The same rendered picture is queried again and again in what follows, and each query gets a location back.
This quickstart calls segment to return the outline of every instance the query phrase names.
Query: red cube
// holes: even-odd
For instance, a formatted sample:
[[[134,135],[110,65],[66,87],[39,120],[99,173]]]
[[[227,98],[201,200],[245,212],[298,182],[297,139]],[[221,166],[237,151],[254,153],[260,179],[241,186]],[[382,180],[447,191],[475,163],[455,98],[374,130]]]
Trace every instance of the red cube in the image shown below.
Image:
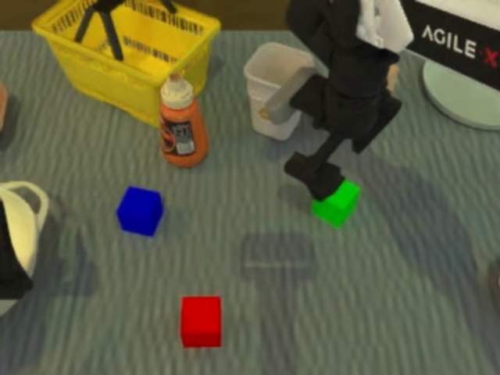
[[[183,297],[180,304],[180,338],[185,348],[222,345],[222,303],[217,296]]]

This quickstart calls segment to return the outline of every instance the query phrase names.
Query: orange bottle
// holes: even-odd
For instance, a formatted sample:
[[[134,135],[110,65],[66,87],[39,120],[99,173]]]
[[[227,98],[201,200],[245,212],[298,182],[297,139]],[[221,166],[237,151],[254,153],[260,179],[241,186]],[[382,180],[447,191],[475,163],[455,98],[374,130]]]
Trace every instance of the orange bottle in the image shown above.
[[[172,74],[162,87],[161,99],[163,156],[180,168],[198,165],[209,152],[209,138],[192,85],[180,74]]]

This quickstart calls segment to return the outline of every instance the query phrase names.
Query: white bottle cap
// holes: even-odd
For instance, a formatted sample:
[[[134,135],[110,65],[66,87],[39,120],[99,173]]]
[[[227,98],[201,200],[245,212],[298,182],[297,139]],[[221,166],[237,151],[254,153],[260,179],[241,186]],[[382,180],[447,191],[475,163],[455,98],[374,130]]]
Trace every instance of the white bottle cap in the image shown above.
[[[163,105],[171,109],[187,108],[195,100],[193,86],[178,73],[168,77],[160,94]]]

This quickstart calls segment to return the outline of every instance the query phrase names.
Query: plastic basket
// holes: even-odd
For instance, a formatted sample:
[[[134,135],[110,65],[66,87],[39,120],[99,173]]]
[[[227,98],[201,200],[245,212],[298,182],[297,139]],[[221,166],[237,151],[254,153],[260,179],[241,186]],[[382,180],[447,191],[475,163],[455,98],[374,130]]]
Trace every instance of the plastic basket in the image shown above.
[[[33,22],[71,84],[157,127],[160,89],[180,72],[199,94],[205,86],[219,20],[175,4],[169,13],[156,0],[126,0],[111,13],[123,60],[113,55],[101,18],[91,18],[79,43],[77,30],[96,0],[62,0]]]

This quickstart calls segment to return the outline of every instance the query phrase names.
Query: black basket handle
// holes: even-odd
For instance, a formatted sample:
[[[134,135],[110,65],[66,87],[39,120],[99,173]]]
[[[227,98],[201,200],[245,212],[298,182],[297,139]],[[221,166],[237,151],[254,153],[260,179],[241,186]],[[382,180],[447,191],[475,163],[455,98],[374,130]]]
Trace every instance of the black basket handle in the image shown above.
[[[84,40],[93,15],[98,13],[101,17],[106,36],[108,37],[113,56],[115,59],[123,61],[123,51],[120,45],[120,40],[118,39],[118,34],[116,34],[115,24],[111,18],[111,12],[118,5],[122,5],[124,2],[125,0],[98,0],[94,5],[85,9],[84,18],[81,20],[77,34],[75,35],[75,42],[81,43]],[[175,14],[177,12],[176,7],[171,0],[161,0],[161,2],[170,13]]]

